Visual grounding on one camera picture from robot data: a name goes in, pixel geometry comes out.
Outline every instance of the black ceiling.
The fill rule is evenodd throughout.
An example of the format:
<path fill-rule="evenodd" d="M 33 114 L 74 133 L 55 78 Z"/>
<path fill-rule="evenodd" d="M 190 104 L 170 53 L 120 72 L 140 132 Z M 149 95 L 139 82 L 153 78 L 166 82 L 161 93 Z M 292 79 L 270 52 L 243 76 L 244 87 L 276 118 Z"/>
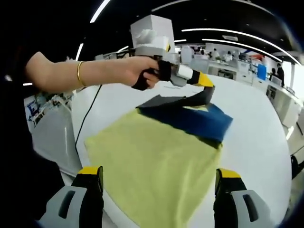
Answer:
<path fill-rule="evenodd" d="M 303 40 L 303 30 L 297 23 L 301 11 L 291 0 L 279 5 L 276 1 L 255 0 L 253 3 L 265 7 L 276 17 L 262 9 L 233 0 L 190 0 L 170 5 L 151 13 L 151 10 L 173 0 L 111 0 L 95 23 L 89 23 L 101 0 L 50 1 L 35 5 L 35 14 L 26 14 L 30 23 L 43 27 L 47 44 L 59 40 L 60 46 L 46 45 L 44 49 L 56 55 L 75 58 L 80 43 L 84 47 L 81 60 L 91 60 L 94 56 L 117 51 L 124 46 L 132 46 L 130 25 L 153 14 L 172 20 L 174 38 L 187 39 L 187 43 L 200 43 L 202 38 L 223 39 L 231 33 L 215 31 L 181 32 L 182 29 L 217 28 L 245 32 L 264 38 L 289 51 L 297 49 L 295 39 L 290 39 L 286 28 L 294 37 Z M 239 43 L 247 44 L 269 53 L 277 49 L 256 39 L 238 35 Z"/>

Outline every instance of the black cable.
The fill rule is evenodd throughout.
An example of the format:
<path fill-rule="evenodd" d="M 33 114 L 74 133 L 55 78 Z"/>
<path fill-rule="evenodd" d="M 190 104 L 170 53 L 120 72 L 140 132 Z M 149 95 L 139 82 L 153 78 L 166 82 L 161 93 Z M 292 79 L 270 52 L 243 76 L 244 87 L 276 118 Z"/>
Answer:
<path fill-rule="evenodd" d="M 98 88 L 98 90 L 97 90 L 97 92 L 96 92 L 96 95 L 95 95 L 95 97 L 94 97 L 94 99 L 93 99 L 93 101 L 92 101 L 92 103 L 91 103 L 91 106 L 89 107 L 89 110 L 86 112 L 86 114 L 85 114 L 85 116 L 84 116 L 84 118 L 83 118 L 83 120 L 82 120 L 82 123 L 81 123 L 81 125 L 80 125 L 79 132 L 78 132 L 78 135 L 77 135 L 77 138 L 76 138 L 76 141 L 75 141 L 75 149 L 76 149 L 77 154 L 78 154 L 77 142 L 78 142 L 78 139 L 79 139 L 79 136 L 80 136 L 80 132 L 81 132 L 82 126 L 84 125 L 84 122 L 85 122 L 85 120 L 86 120 L 86 117 L 87 117 L 87 115 L 89 114 L 90 110 L 91 110 L 92 107 L 93 107 L 93 104 L 94 104 L 94 102 L 95 102 L 95 100 L 96 100 L 96 98 L 97 98 L 97 95 L 98 95 L 98 93 L 99 93 L 99 91 L 100 91 L 101 86 L 102 86 L 102 85 L 99 86 L 99 88 Z"/>
<path fill-rule="evenodd" d="M 304 145 L 303 145 L 303 146 L 301 146 L 301 147 L 300 147 L 300 149 L 299 149 L 299 150 L 297 150 L 296 152 L 294 152 L 292 155 L 295 155 L 296 153 L 298 153 L 298 152 L 299 152 L 300 150 L 302 150 L 303 148 L 304 148 Z"/>
<path fill-rule="evenodd" d="M 298 123 L 298 122 L 296 122 L 296 125 L 298 126 L 298 129 L 300 130 L 301 135 L 304 135 L 304 132 L 302 131 L 302 128 L 300 127 L 300 125 L 299 125 L 299 123 Z"/>

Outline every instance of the blue towel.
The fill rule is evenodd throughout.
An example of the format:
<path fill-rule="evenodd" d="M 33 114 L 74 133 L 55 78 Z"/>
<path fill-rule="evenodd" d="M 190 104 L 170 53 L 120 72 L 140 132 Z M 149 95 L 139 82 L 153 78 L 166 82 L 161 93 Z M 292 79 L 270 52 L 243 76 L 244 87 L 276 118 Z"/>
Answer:
<path fill-rule="evenodd" d="M 207 112 L 202 110 L 175 108 L 139 108 L 140 113 L 174 128 L 207 139 L 222 142 L 229 128 L 232 118 L 214 104 L 206 106 Z"/>

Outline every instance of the desk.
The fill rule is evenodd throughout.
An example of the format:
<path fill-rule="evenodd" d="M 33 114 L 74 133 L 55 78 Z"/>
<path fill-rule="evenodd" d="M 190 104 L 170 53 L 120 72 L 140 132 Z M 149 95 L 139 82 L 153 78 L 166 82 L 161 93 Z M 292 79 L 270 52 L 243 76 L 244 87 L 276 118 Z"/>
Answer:
<path fill-rule="evenodd" d="M 225 62 L 221 62 L 221 63 L 218 63 L 216 61 L 209 61 L 209 67 L 208 67 L 208 71 L 207 73 L 209 74 L 209 68 L 210 67 L 213 67 L 213 68 L 217 68 L 217 69 L 223 69 L 223 70 L 229 70 L 229 71 L 232 71 L 232 72 L 235 72 L 235 73 L 238 73 L 238 68 L 237 67 L 234 67 L 234 66 L 230 66 L 228 63 L 225 63 Z"/>
<path fill-rule="evenodd" d="M 286 213 L 291 189 L 289 149 L 281 122 L 269 99 L 260 91 L 230 79 L 209 77 L 216 86 L 211 102 L 234 118 L 223 142 L 219 166 L 238 172 L 246 187 L 266 202 L 271 210 L 271 219 L 278 224 Z M 87 88 L 72 100 L 75 137 L 97 89 L 97 86 Z M 176 88 L 168 82 L 159 82 L 154 89 L 147 91 L 133 90 L 120 84 L 103 86 L 85 120 L 77 144 L 82 165 L 90 165 L 84 147 L 86 137 L 97 134 L 157 94 L 193 95 L 200 90 L 191 85 Z M 188 227 L 214 227 L 214 183 L 189 220 Z M 106 189 L 104 210 L 118 227 L 137 227 L 114 204 Z"/>
<path fill-rule="evenodd" d="M 303 107 L 301 100 L 269 80 L 266 83 L 276 89 L 272 103 L 282 124 L 288 128 L 295 126 Z"/>

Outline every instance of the window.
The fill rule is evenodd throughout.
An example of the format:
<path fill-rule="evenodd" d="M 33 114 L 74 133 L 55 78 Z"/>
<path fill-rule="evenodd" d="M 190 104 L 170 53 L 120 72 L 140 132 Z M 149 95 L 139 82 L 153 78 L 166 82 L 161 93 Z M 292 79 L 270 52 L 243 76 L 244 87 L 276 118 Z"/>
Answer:
<path fill-rule="evenodd" d="M 304 101 L 304 66 L 296 64 L 294 66 L 294 85 L 295 95 Z"/>
<path fill-rule="evenodd" d="M 284 70 L 284 84 L 290 87 L 291 83 L 291 62 L 283 62 L 282 68 Z"/>

